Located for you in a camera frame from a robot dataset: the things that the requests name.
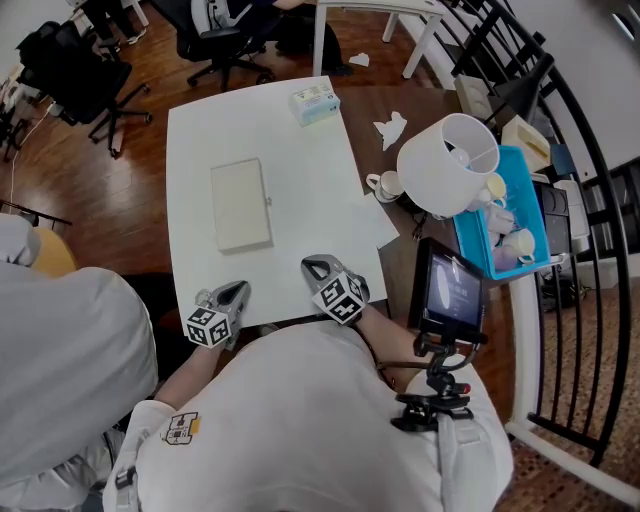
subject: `white lamp shade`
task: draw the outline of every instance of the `white lamp shade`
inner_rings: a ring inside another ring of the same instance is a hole
[[[498,144],[487,127],[471,116],[450,114],[402,146],[398,177],[420,208],[452,217],[469,206],[499,163]]]

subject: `carpet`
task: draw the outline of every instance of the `carpet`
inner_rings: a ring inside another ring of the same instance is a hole
[[[618,343],[618,290],[603,290],[603,342],[598,391],[589,427],[589,435],[600,435],[611,395]],[[632,285],[631,349],[622,403],[609,447],[600,469],[626,483],[640,487],[640,284]],[[591,394],[595,368],[596,295],[590,291],[581,302],[582,356],[572,428],[582,430]],[[557,330],[555,312],[545,313],[545,379],[542,415],[551,417],[557,361]],[[569,414],[574,382],[576,353],[575,309],[562,310],[563,357],[560,399],[556,421],[565,424]],[[588,462],[592,452],[543,428],[534,430],[541,438]],[[511,485],[496,507],[499,511],[586,511],[630,510],[605,493],[585,484],[573,475],[538,455],[526,445],[512,443],[516,470]]]

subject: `small screen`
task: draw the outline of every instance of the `small screen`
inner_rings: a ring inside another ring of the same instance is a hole
[[[469,273],[455,258],[434,255],[427,310],[479,326],[480,279]]]

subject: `logo patch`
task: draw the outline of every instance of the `logo patch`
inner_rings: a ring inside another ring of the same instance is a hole
[[[200,429],[200,417],[197,412],[185,412],[171,418],[164,436],[167,444],[189,444]]]

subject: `white cup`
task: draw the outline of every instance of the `white cup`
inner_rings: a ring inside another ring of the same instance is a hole
[[[504,198],[500,198],[494,201],[493,198],[491,197],[491,192],[489,192],[489,190],[487,190],[486,188],[483,188],[480,191],[480,193],[476,196],[476,198],[473,201],[471,201],[471,204],[467,206],[467,211],[477,212],[478,210],[482,210],[483,208],[486,208],[491,203],[494,203],[494,204],[500,203],[498,206],[500,206],[501,208],[507,207],[507,202],[504,200]]]
[[[396,171],[387,171],[382,175],[369,174],[366,182],[381,203],[392,203],[404,192]]]
[[[500,243],[500,233],[489,231],[489,243],[491,244],[491,249],[498,245]]]
[[[518,266],[518,256],[515,254],[515,249],[510,245],[496,247],[491,256],[493,256],[493,266],[496,270],[504,272],[513,270]]]
[[[502,247],[511,247],[515,255],[525,265],[535,263],[533,252],[536,250],[536,239],[528,229],[520,229],[509,233],[502,240]]]
[[[487,178],[487,183],[484,188],[478,193],[471,204],[467,206],[467,211],[475,212],[486,206],[489,203],[500,203],[502,208],[507,207],[507,185],[505,184],[502,176],[499,174],[493,173],[489,178]]]
[[[487,229],[501,235],[508,235],[513,231],[516,219],[509,210],[505,210],[502,206],[495,203],[489,203],[489,207],[485,210],[485,220],[487,221]]]

